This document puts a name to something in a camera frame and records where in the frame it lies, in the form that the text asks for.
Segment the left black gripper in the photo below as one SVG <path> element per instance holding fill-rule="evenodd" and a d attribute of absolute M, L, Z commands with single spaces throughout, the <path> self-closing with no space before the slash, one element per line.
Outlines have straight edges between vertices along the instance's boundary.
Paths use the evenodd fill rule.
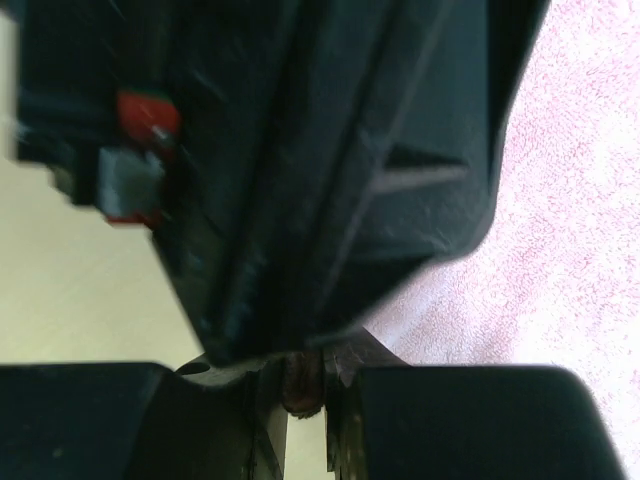
<path fill-rule="evenodd" d="M 16 1 L 17 155 L 145 224 L 217 366 L 314 349 L 494 217 L 544 1 Z"/>

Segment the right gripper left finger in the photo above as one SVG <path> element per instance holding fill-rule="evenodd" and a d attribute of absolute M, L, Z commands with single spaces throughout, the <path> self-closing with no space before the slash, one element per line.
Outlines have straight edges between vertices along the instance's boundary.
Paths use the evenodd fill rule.
<path fill-rule="evenodd" d="M 280 367 L 5 365 L 5 479 L 280 479 Z"/>

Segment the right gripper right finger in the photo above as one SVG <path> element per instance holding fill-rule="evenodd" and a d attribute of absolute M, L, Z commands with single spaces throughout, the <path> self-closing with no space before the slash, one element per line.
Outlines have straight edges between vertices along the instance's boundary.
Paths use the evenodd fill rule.
<path fill-rule="evenodd" d="M 584 383 L 551 366 L 411 366 L 360 331 L 325 349 L 339 479 L 621 479 Z"/>

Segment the pink towel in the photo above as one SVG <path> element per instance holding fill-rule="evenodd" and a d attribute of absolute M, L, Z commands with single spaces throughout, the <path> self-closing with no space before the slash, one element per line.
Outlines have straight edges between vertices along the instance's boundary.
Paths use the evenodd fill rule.
<path fill-rule="evenodd" d="M 370 321 L 406 361 L 556 364 L 639 475 L 639 5 L 556 1 L 514 103 L 493 226 Z"/>

